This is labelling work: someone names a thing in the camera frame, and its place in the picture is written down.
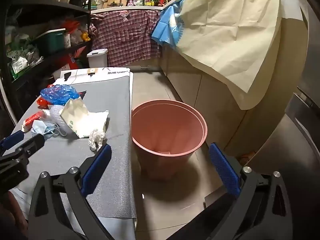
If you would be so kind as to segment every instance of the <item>hanging utensil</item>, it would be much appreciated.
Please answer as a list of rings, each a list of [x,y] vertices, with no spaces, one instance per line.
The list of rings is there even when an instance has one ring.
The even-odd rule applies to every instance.
[[[104,4],[103,0],[98,0],[97,9],[102,9],[103,8],[103,4]]]

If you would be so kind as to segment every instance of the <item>green container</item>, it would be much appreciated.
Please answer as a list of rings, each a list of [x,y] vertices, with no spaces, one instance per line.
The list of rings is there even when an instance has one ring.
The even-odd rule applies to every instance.
[[[50,30],[36,37],[33,43],[39,49],[40,56],[47,57],[64,49],[65,30],[65,28]]]

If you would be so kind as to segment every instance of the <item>ironing board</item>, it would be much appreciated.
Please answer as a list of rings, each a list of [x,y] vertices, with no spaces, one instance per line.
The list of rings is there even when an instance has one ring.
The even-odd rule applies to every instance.
[[[109,110],[106,137],[112,148],[112,157],[95,192],[87,197],[87,201],[116,240],[135,240],[136,210],[130,159],[133,73],[128,68],[62,71],[55,84],[69,84],[78,92],[86,91],[83,101],[90,112]],[[34,102],[13,132],[20,130],[23,121],[37,111],[39,108]],[[21,143],[31,136],[30,132],[26,133]],[[13,152],[18,145],[6,154]],[[49,138],[44,147],[29,159],[29,178],[11,190],[26,219],[33,188],[42,171],[48,171],[51,175],[64,173],[69,167],[79,166],[85,158],[92,155],[87,138],[79,139],[76,135]],[[61,198],[72,227],[83,233],[65,194],[61,194]]]

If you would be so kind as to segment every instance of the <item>plaid cloth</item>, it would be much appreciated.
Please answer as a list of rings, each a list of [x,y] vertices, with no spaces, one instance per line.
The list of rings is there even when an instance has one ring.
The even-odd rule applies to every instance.
[[[160,57],[160,45],[151,39],[160,12],[123,10],[91,15],[92,50],[107,48],[108,67]]]

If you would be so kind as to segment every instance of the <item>metal screw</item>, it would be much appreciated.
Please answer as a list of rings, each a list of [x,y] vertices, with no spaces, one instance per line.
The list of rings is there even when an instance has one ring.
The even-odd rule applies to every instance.
[[[252,171],[252,169],[251,169],[250,167],[248,167],[248,166],[244,166],[244,167],[242,168],[242,170],[243,170],[245,173],[250,173],[250,172]]]
[[[45,178],[48,175],[49,175],[49,173],[47,173],[46,171],[43,171],[43,172],[41,172],[40,177]]]
[[[75,174],[75,173],[78,172],[78,168],[77,168],[77,167],[72,167],[72,168],[70,168],[69,172],[70,172],[71,174]]]
[[[273,172],[273,176],[279,178],[281,176],[280,172],[279,171],[274,171]]]

